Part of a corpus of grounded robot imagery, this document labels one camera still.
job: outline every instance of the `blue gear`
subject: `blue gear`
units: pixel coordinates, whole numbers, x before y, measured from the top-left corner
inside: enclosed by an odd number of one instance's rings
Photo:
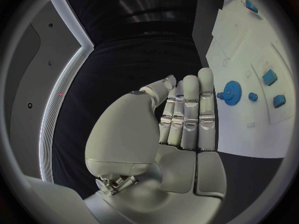
[[[235,106],[241,99],[242,88],[236,81],[230,81],[226,84],[223,91],[223,98],[227,105]]]

